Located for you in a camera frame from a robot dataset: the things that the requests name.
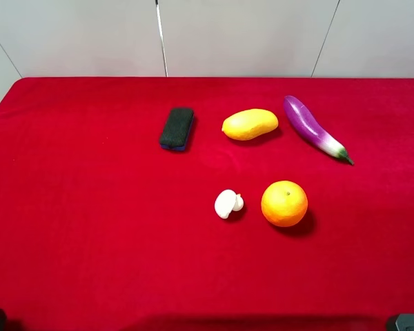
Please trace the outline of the orange fruit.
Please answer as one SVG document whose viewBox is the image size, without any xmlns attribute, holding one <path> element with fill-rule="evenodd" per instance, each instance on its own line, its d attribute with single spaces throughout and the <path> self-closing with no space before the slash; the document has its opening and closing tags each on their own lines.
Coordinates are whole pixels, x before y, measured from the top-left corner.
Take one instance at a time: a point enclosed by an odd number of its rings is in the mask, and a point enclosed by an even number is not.
<svg viewBox="0 0 414 331">
<path fill-rule="evenodd" d="M 303 219 L 308 209 L 308 198 L 300 185 L 292 181 L 277 181 L 265 189 L 261 209 L 269 223 L 287 228 Z"/>
</svg>

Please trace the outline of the white toy duck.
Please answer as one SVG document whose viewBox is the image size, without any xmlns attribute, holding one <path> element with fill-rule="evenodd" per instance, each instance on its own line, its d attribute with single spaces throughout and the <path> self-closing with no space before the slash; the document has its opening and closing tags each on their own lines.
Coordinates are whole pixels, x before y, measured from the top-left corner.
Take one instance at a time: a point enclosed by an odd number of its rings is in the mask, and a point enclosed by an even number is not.
<svg viewBox="0 0 414 331">
<path fill-rule="evenodd" d="M 231 212 L 240 211 L 244 200 L 240 194 L 227 189 L 222 191 L 215 200 L 214 209 L 218 217 L 227 219 Z"/>
</svg>

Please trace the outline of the black blue board eraser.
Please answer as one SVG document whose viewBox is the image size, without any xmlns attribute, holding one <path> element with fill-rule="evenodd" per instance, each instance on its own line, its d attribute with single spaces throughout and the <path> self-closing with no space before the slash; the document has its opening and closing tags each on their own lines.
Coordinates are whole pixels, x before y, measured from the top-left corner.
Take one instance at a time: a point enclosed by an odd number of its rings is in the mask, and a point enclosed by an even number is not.
<svg viewBox="0 0 414 331">
<path fill-rule="evenodd" d="M 173 108 L 159 138 L 160 147 L 166 150 L 184 151 L 194 118 L 192 108 Z"/>
</svg>

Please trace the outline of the yellow mango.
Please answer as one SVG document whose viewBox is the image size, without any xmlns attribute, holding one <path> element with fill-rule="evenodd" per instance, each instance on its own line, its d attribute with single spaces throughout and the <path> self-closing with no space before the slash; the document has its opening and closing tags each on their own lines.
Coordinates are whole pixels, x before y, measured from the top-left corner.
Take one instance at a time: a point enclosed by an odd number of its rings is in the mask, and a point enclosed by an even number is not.
<svg viewBox="0 0 414 331">
<path fill-rule="evenodd" d="M 226 118 L 221 131 L 230 139 L 248 141 L 272 132 L 278 126 L 278 118 L 273 112 L 253 108 L 242 110 Z"/>
</svg>

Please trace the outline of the purple eggplant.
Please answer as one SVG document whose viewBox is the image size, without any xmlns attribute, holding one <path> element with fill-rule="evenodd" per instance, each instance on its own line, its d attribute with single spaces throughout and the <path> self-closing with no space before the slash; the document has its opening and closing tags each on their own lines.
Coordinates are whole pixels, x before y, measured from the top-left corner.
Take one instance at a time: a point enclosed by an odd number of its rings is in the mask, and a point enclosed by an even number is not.
<svg viewBox="0 0 414 331">
<path fill-rule="evenodd" d="M 283 107 L 290 124 L 303 139 L 326 154 L 354 165 L 346 148 L 321 127 L 298 98 L 285 96 Z"/>
</svg>

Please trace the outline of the red table cloth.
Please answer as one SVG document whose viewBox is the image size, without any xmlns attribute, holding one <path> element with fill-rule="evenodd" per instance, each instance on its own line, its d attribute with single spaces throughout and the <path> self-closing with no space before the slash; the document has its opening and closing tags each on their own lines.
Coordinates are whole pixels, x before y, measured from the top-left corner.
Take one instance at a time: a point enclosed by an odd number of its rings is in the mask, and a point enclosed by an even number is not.
<svg viewBox="0 0 414 331">
<path fill-rule="evenodd" d="M 303 139 L 298 98 L 354 165 Z M 160 147 L 192 108 L 184 151 Z M 228 138 L 253 108 L 279 126 Z M 296 225 L 262 214 L 300 185 Z M 244 206 L 227 219 L 224 190 Z M 384 330 L 414 313 L 414 79 L 25 78 L 0 103 L 8 330 Z"/>
</svg>

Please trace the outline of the black base corner right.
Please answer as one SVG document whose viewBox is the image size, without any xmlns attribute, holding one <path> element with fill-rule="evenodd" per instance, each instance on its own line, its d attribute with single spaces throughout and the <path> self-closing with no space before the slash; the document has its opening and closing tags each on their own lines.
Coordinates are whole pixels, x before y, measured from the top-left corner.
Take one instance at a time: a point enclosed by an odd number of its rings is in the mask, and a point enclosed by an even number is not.
<svg viewBox="0 0 414 331">
<path fill-rule="evenodd" d="M 414 314 L 391 316 L 386 322 L 388 331 L 414 331 Z"/>
</svg>

